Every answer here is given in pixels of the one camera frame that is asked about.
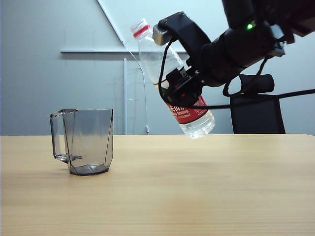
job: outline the black chair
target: black chair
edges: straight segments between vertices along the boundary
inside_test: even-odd
[[[241,89],[252,78],[252,75],[241,74]],[[274,86],[271,75],[260,75],[248,91],[230,98],[234,134],[285,133],[279,98],[276,95],[259,94],[272,92]]]

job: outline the whiteboard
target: whiteboard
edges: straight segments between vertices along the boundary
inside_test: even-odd
[[[221,0],[99,1],[105,6],[117,31],[130,50],[138,49],[130,27],[142,18],[147,19],[149,24],[154,26],[159,20],[176,12],[184,11],[208,35],[210,40],[219,37],[228,28]],[[172,47],[175,50],[183,49],[179,42],[174,43]]]

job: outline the clear water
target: clear water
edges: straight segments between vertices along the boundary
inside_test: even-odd
[[[179,124],[179,126],[187,136],[192,139],[197,139],[210,133],[215,127],[215,118],[211,111],[208,110],[207,113],[199,119],[187,124]]]

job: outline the red bottle label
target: red bottle label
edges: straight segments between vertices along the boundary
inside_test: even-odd
[[[176,107],[168,103],[167,105],[179,124],[186,124],[194,120],[197,120],[200,117],[202,117],[204,114],[206,114],[206,112],[208,111],[207,109],[192,109],[192,108],[185,108],[185,107]],[[194,104],[194,106],[207,106],[202,95],[199,96],[199,100]]]

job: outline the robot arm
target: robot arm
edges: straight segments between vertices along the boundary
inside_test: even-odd
[[[229,84],[244,69],[263,58],[284,55],[284,43],[293,34],[315,30],[313,0],[222,0],[229,29],[213,42],[184,12],[175,13],[154,26],[159,45],[179,40],[186,49],[190,68],[175,70],[166,78],[168,99],[192,105],[203,86]]]

